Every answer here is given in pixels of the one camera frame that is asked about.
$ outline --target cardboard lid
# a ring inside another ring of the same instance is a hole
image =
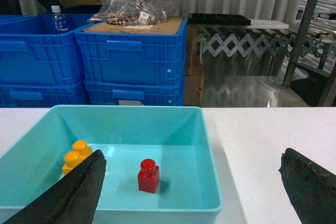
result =
[[[153,26],[117,26],[99,23],[86,28],[86,33],[114,33],[114,34],[160,34],[174,35],[178,32],[183,17],[171,17],[166,22]]]

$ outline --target water bottle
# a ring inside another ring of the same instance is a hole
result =
[[[67,18],[61,14],[61,9],[59,8],[59,5],[52,5],[51,10],[54,14],[53,16],[53,27],[55,30],[55,34],[64,34],[69,31]]]

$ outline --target cardboard box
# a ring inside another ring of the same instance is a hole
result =
[[[185,57],[185,72],[186,76],[192,74],[193,67],[200,66],[200,61],[197,55],[198,47],[198,28],[187,28],[186,39],[186,57]]]
[[[193,68],[190,76],[185,76],[184,105],[202,106],[204,74],[202,66]]]
[[[88,33],[117,33],[117,34],[177,34],[183,17],[171,17],[166,22],[153,26],[117,26],[99,23],[85,29]]]

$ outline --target crate handle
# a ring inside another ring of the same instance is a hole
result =
[[[112,97],[114,99],[126,99],[136,101],[145,100],[145,94],[143,91],[112,90]]]
[[[121,40],[108,40],[106,41],[108,50],[117,51],[142,51],[141,41],[121,41]]]
[[[42,92],[11,91],[9,96],[12,100],[43,101]]]
[[[0,41],[0,51],[29,52],[29,46],[25,41]]]

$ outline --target red lego brick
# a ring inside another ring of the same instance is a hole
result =
[[[159,167],[150,158],[143,160],[140,167],[138,174],[139,190],[155,194],[160,181]]]

